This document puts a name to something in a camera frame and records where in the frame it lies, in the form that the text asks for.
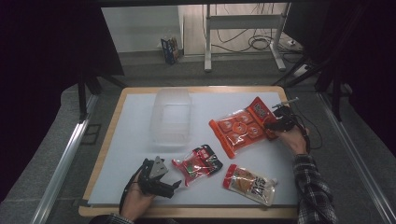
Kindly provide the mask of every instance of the person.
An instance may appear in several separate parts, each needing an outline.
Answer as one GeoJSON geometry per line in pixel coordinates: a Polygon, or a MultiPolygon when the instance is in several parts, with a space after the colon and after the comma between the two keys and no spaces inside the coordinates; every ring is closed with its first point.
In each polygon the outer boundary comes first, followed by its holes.
{"type": "Polygon", "coordinates": [[[321,177],[314,158],[308,154],[300,129],[294,126],[276,135],[294,154],[294,178],[301,196],[298,223],[337,223],[329,185],[321,177]]]}
{"type": "MultiPolygon", "coordinates": [[[[306,142],[300,129],[294,126],[288,132],[276,132],[295,156],[293,170],[296,188],[300,192],[298,223],[337,223],[332,205],[332,194],[321,177],[314,158],[306,150],[306,142]]],[[[128,191],[120,215],[111,214],[106,224],[134,223],[145,214],[155,195],[144,195],[138,184],[133,183],[128,191]]]]}

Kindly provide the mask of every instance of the plaid sleeve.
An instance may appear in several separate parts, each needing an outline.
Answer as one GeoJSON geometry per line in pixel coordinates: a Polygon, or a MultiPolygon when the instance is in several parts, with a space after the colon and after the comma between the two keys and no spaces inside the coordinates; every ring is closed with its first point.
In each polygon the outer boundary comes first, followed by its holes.
{"type": "Polygon", "coordinates": [[[296,188],[301,193],[298,223],[337,223],[330,188],[320,176],[314,159],[297,155],[293,170],[296,188]]]}
{"type": "Polygon", "coordinates": [[[112,213],[110,216],[108,216],[106,220],[106,224],[134,224],[134,223],[125,217],[112,213]]]}

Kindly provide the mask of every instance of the food package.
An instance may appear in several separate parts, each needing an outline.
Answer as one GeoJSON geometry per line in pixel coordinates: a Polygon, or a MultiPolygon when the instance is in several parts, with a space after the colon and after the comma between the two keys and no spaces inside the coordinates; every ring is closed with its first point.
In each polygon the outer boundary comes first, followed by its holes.
{"type": "Polygon", "coordinates": [[[232,159],[240,148],[265,138],[270,140],[276,138],[272,131],[264,128],[266,122],[276,122],[276,117],[262,99],[256,97],[248,107],[222,119],[210,120],[209,126],[219,139],[227,156],[232,159]]]}
{"type": "Polygon", "coordinates": [[[182,160],[173,159],[172,164],[184,175],[186,187],[199,177],[213,175],[223,165],[209,145],[194,149],[182,160]]]}
{"type": "Polygon", "coordinates": [[[276,184],[276,179],[257,175],[236,164],[230,165],[223,181],[224,188],[267,206],[274,202],[276,184]]]}

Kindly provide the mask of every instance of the transparent plastic box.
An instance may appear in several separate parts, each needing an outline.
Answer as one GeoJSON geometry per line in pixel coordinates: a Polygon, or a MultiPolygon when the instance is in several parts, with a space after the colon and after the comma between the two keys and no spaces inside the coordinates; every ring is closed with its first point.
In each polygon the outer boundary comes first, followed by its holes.
{"type": "Polygon", "coordinates": [[[157,92],[150,131],[154,143],[184,146],[189,142],[191,98],[187,89],[161,89],[157,92]]]}

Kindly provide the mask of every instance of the black curtain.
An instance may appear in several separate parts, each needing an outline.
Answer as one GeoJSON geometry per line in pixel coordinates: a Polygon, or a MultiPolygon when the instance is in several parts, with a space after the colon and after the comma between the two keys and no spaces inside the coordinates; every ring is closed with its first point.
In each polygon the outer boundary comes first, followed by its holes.
{"type": "Polygon", "coordinates": [[[123,75],[99,7],[0,3],[1,200],[34,156],[79,76],[123,75]]]}

